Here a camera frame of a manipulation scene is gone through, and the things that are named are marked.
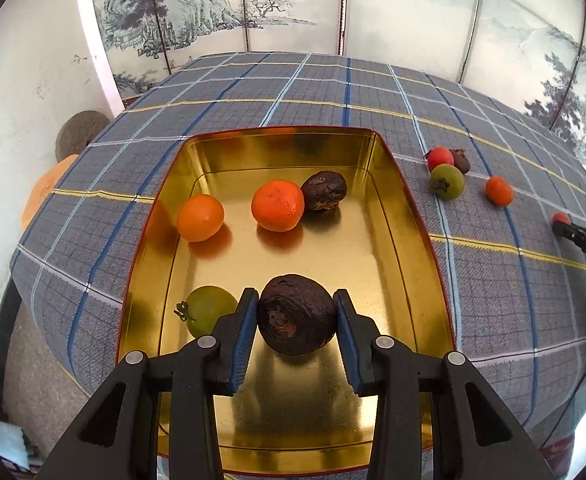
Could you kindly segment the large dark passion fruit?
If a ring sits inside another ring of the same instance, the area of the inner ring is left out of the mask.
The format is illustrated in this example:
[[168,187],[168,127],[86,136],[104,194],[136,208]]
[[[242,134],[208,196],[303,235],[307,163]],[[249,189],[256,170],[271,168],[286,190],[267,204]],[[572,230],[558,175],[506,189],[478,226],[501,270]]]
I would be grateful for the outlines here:
[[272,278],[259,296],[257,325],[268,347],[284,356],[305,356],[325,346],[337,330],[332,297],[299,274]]

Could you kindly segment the green round fruit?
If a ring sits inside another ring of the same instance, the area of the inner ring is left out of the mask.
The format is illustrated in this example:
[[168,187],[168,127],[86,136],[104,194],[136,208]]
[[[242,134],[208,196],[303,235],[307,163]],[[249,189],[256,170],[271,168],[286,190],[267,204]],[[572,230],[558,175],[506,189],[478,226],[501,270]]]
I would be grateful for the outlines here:
[[440,200],[456,200],[464,192],[466,180],[457,167],[442,164],[431,171],[429,186]]

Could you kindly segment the orange tangerine in tin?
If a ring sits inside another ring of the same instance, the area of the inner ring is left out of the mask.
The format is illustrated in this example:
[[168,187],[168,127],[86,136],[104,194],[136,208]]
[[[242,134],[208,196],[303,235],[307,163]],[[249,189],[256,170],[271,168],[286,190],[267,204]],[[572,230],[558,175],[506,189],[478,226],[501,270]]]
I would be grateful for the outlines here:
[[305,203],[301,188],[288,180],[275,179],[261,185],[252,198],[253,218],[263,229],[284,233],[299,224]]
[[199,194],[186,200],[181,206],[176,226],[179,235],[187,242],[204,242],[223,226],[225,211],[217,198]]

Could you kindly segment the red tomato fruit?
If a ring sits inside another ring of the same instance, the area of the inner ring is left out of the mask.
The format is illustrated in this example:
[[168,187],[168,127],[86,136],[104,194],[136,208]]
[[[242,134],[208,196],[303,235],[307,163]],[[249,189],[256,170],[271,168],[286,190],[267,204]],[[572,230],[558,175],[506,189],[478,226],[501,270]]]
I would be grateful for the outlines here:
[[556,212],[555,214],[552,215],[551,222],[552,223],[561,222],[561,223],[564,223],[564,224],[570,224],[571,223],[571,220],[563,212]]

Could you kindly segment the red gold toffee tin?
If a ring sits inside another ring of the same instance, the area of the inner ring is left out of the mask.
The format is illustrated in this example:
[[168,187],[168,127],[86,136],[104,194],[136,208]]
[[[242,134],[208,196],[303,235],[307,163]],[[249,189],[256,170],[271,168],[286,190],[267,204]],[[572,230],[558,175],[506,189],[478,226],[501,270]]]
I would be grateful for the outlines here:
[[183,142],[136,250],[119,353],[191,341],[186,302],[254,289],[257,329],[244,382],[215,413],[221,463],[259,476],[363,468],[377,400],[347,382],[332,298],[347,292],[380,333],[426,356],[453,349],[430,235],[380,133],[269,127]]

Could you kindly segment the large orange tangerine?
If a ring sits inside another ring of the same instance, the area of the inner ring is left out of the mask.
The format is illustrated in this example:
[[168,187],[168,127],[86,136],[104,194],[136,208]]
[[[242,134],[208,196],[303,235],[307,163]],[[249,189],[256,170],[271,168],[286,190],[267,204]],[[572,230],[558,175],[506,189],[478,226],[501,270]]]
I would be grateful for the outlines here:
[[514,200],[514,190],[502,177],[491,176],[485,184],[484,194],[495,207],[508,207]]

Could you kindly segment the orange wooden stool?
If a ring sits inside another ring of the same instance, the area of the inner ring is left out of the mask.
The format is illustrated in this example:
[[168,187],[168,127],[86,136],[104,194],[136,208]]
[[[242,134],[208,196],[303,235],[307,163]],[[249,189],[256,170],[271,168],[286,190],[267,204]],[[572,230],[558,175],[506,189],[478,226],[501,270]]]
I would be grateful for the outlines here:
[[61,162],[58,162],[38,179],[36,184],[31,189],[27,203],[22,213],[22,218],[20,219],[22,231],[27,229],[29,223],[35,217],[36,212],[46,199],[46,196],[52,192],[52,190],[55,188],[55,185],[57,185],[58,181],[60,181],[61,177],[63,177],[63,174],[66,173],[68,168],[72,166],[72,163],[75,162],[77,158],[77,154],[72,154],[65,157],[61,160]]

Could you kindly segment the small red fruit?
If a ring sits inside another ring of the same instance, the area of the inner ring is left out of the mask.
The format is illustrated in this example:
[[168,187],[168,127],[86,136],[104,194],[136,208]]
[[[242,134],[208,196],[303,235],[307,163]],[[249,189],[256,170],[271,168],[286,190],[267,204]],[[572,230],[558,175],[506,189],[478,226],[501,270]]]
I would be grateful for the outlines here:
[[427,161],[427,168],[433,171],[436,167],[441,165],[455,165],[455,159],[453,153],[448,148],[442,146],[435,146],[425,154],[425,160]]

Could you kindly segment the plaid blue grey tablecloth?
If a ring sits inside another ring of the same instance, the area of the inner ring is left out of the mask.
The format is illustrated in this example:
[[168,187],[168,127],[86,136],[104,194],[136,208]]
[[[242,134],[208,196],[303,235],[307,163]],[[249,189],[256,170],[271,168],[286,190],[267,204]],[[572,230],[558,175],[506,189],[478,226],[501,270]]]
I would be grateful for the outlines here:
[[52,186],[12,255],[93,392],[191,338],[200,288],[344,288],[422,354],[468,356],[563,476],[586,413],[586,170],[538,117],[408,68],[221,53],[139,96]]

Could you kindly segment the dark passion fruit in tin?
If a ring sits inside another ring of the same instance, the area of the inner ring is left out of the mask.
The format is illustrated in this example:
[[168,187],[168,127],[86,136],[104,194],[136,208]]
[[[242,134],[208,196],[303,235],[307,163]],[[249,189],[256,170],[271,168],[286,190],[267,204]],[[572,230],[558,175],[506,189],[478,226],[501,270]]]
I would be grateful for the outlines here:
[[322,170],[302,184],[305,208],[310,211],[330,210],[339,206],[347,194],[347,183],[335,171]]

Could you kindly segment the dark brown passion fruit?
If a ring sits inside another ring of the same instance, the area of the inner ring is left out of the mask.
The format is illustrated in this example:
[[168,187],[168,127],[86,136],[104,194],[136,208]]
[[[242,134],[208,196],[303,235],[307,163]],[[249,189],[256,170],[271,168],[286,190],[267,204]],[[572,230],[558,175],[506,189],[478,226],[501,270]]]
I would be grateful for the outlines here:
[[470,162],[466,152],[462,148],[454,148],[450,153],[452,153],[454,159],[454,166],[461,174],[468,174],[470,171]]

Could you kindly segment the green fruit in tin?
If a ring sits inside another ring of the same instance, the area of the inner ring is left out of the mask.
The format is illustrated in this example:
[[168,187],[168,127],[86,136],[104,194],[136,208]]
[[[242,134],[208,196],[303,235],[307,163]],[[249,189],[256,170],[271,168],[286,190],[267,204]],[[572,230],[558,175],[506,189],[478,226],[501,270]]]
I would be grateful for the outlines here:
[[195,339],[210,335],[217,321],[235,313],[238,301],[221,287],[206,285],[192,290],[186,300],[176,304],[174,314],[186,323]]

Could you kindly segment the painted folding screen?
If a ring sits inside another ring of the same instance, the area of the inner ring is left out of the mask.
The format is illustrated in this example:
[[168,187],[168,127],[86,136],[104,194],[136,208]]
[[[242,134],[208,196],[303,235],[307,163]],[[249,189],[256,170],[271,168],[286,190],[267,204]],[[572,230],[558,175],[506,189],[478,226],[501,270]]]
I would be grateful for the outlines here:
[[521,110],[586,167],[585,0],[93,0],[123,96],[223,51],[337,54]]

